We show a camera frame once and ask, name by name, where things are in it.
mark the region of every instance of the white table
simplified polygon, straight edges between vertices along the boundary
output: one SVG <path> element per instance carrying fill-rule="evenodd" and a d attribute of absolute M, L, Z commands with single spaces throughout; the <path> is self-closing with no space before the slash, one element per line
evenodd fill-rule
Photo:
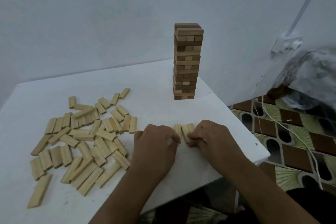
<path fill-rule="evenodd" d="M 26 209 L 36 185 L 29 166 L 33 158 L 30 152 L 43 136 L 49 118 L 69 112 L 68 97 L 72 95 L 77 97 L 80 104 L 93 105 L 100 97 L 111 99 L 114 93 L 129 87 L 131 92 L 119 103 L 131 115 L 138 117 L 138 130 L 143 130 L 150 123 L 172 127 L 175 123 L 196 125 L 208 119 L 225 124 L 252 162 L 260 164 L 269 156 L 264 146 L 200 78 L 194 100 L 174 100 L 172 80 L 173 60 L 167 60 L 18 84 L 0 111 L 1 222 L 87 223 L 124 175 L 125 171 L 119 170 L 105 188 L 94 187 L 88 196 L 82 197 L 70 185 L 60 182 L 64 167 L 52 169 L 49 173 L 53 173 L 53 178 L 42 205 Z M 110 112 L 107 112 L 103 118 L 110 116 Z M 120 139 L 131 159 L 133 135 L 124 133 Z M 142 212 L 219 177 L 202 158 L 199 149 L 188 148 L 182 142 L 174 166 L 153 192 Z"/>

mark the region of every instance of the stacked wooden blocks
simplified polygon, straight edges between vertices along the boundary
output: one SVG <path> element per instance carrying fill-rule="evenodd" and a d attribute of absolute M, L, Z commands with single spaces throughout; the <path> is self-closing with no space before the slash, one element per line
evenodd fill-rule
<path fill-rule="evenodd" d="M 174 99 L 194 99 L 204 30 L 197 23 L 176 23 L 174 32 Z"/>

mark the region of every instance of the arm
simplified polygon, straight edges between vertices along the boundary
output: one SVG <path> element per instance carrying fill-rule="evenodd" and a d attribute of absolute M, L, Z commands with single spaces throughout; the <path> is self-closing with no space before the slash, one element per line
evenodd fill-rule
<path fill-rule="evenodd" d="M 89 224 L 136 223 L 156 186 L 175 162 L 180 137 L 167 126 L 148 125 L 134 134 L 131 165 Z"/>
<path fill-rule="evenodd" d="M 261 223 L 318 223 L 245 157 L 227 127 L 203 120 L 188 136 L 194 139 L 190 146 L 200 148 L 212 167 L 245 197 Z"/>

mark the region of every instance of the hand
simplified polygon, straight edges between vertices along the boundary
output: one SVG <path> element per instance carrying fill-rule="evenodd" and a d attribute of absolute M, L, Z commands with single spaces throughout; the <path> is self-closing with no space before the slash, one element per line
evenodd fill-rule
<path fill-rule="evenodd" d="M 134 151 L 130 171 L 145 175 L 159 184 L 175 162 L 179 135 L 170 127 L 149 124 L 144 131 L 134 134 Z"/>
<path fill-rule="evenodd" d="M 227 176 L 243 160 L 247 160 L 233 139 L 229 129 L 210 120 L 201 121 L 192 133 L 188 133 L 190 147 L 200 148 L 202 155 L 220 174 Z"/>

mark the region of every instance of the forearm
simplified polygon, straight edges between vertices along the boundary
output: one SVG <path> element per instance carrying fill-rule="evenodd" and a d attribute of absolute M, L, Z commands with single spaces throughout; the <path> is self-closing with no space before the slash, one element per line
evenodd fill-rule
<path fill-rule="evenodd" d="M 226 177 L 261 223 L 318 223 L 248 159 L 238 162 Z"/>
<path fill-rule="evenodd" d="M 89 224 L 136 223 L 157 183 L 128 170 Z"/>

